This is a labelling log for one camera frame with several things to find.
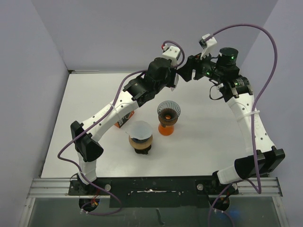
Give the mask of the grey glass dripper cone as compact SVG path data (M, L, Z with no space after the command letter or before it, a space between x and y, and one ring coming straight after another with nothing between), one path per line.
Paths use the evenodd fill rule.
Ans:
M174 101L163 101L157 107L157 114L161 119L172 121L180 116L181 108Z

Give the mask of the dark wooden ring holder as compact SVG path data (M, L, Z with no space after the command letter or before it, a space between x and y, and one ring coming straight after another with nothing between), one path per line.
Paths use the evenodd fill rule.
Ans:
M158 116L158 119L161 126L164 128L167 126L173 126L178 121L178 118L172 118L170 115Z

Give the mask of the orange coffee filter box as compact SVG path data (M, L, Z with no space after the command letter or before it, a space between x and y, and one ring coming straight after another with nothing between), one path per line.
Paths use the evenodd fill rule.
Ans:
M123 125L134 115L134 111L129 112L124 117L122 117L119 121L115 123L115 126L118 128L122 128Z

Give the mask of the white paper coffee filter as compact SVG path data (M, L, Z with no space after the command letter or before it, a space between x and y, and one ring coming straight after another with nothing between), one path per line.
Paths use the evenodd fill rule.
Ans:
M152 136L152 127L145 121L135 121L126 132L130 138L145 140Z

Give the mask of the blue glass dripper cone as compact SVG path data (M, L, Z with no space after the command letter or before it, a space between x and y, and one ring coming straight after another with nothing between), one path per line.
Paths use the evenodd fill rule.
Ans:
M138 143L138 144L145 143L145 142L148 141L148 139L149 139L149 138L140 140L140 139L137 139L137 138L131 138L131 140L132 140L134 143Z

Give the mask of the light wooden ring holder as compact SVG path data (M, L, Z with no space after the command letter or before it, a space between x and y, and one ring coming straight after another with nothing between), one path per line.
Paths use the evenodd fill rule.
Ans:
M131 137L129 136L129 143L130 145L135 148L135 149L145 149L147 147L149 147L151 144L152 144L152 140L153 140L153 136L151 135L148 139L147 142L145 143L141 143L141 144L138 144L138 143L134 143L132 140L131 140Z

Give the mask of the dark green glass dripper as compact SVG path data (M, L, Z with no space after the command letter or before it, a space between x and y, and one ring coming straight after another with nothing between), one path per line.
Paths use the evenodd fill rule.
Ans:
M151 148L152 148L152 146L149 146L149 147L147 147L145 149L134 149L134 150L135 150L135 152L137 154L148 155L148 153L151 150Z

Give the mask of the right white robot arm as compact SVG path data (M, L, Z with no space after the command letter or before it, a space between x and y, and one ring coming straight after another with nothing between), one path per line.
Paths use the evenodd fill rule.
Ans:
M244 139L246 156L215 173L217 178L211 181L211 189L215 193L222 193L229 183L256 177L257 174L269 174L285 158L284 150L276 148L259 111L253 107L253 89L249 80L240 74L237 56L238 50L230 47L220 49L217 57L199 53L189 56L186 64L177 70L186 82L202 77L213 82L233 112Z

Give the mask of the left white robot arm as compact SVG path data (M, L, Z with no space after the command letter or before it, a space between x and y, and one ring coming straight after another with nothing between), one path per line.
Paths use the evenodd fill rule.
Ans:
M152 61L145 75L130 80L114 100L89 119L71 124L72 138L78 152L81 172L78 174L79 188L85 194L96 190L97 159L102 155L103 148L99 140L123 116L136 110L155 96L164 87L174 87L177 59L158 57Z

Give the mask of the orange glass carafe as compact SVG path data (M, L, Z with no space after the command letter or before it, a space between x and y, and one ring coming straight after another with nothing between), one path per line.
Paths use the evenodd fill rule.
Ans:
M165 127L159 124L158 131L163 136L169 136L171 135L175 130L174 125L166 125Z

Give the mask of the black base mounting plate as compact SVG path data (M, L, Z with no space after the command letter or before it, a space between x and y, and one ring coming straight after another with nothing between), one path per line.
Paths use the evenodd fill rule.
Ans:
M109 196L110 208L207 208L211 196L239 193L213 176L99 177L94 184L104 191L72 180L68 195L80 196L81 205L84 196Z

